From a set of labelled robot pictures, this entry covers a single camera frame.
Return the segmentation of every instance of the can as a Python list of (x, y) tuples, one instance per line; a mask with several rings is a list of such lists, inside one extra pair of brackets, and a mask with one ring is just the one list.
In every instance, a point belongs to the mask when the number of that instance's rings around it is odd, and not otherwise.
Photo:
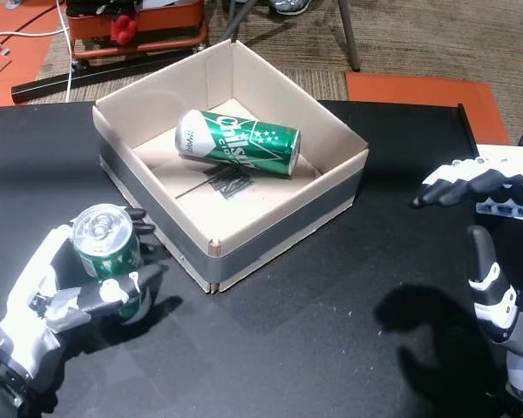
[[(95, 205), (81, 212), (73, 224), (73, 245), (85, 271), (95, 280), (128, 274), (142, 265), (132, 219), (116, 205)], [(150, 306), (147, 289), (129, 300), (119, 316), (130, 324), (145, 316)]]
[(290, 176), (298, 160), (300, 132), (257, 120), (191, 110), (180, 118), (175, 144), (182, 155)]

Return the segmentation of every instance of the white cable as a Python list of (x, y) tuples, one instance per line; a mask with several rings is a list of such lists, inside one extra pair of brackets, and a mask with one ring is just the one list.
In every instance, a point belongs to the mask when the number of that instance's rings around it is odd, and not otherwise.
[(56, 10), (58, 12), (58, 17), (60, 17), (60, 24), (62, 25), (62, 31), (64, 32), (64, 36), (66, 37), (66, 43), (68, 45), (68, 52), (70, 53), (70, 59), (68, 59), (68, 86), (66, 87), (66, 103), (70, 102), (70, 88), (71, 88), (71, 45), (70, 45), (70, 37), (68, 37), (68, 28), (66, 28), (66, 24), (64, 23), (64, 18), (62, 17), (62, 10), (60, 9), (60, 2), (56, 0)]
[(0, 32), (0, 37), (13, 36), (13, 37), (51, 37), (52, 35), (57, 35), (58, 33), (64, 32), (63, 29), (55, 30), (54, 32), (45, 32), (45, 33), (27, 33), (27, 32)]

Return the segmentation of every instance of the gray carpet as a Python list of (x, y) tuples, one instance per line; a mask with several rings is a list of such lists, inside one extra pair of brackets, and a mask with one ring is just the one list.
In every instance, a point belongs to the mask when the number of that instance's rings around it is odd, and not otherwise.
[[(226, 22), (209, 0), (210, 38)], [(350, 0), (362, 69), (371, 73), (458, 78), (490, 84), (510, 138), (523, 132), (523, 0)], [(239, 39), (315, 98), (346, 99), (341, 18), (334, 0), (313, 0), (299, 17), (256, 6)], [(65, 41), (56, 37), (40, 77), (68, 65)], [(92, 100), (136, 78), (74, 89), (74, 100)], [(62, 94), (36, 103), (61, 101)]]

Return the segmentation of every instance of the open cardboard box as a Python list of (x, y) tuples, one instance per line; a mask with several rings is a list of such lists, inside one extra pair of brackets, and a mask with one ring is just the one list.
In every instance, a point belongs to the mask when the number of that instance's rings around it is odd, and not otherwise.
[[(301, 131), (288, 179), (185, 159), (190, 109)], [(367, 144), (246, 46), (225, 42), (101, 98), (101, 165), (160, 241), (209, 293), (223, 291), (352, 205)]]

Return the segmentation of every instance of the black table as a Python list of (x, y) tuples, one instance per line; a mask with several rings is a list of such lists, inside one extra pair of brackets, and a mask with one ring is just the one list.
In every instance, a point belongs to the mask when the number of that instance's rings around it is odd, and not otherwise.
[[(354, 206), (225, 293), (169, 258), (145, 324), (74, 343), (54, 416), (499, 416), (486, 392), (500, 364), (465, 283), (472, 207), (407, 206), (433, 168), (471, 155), (460, 112), (324, 105), (370, 143)], [(90, 104), (0, 109), (0, 319), (52, 227), (125, 203), (97, 136)]]

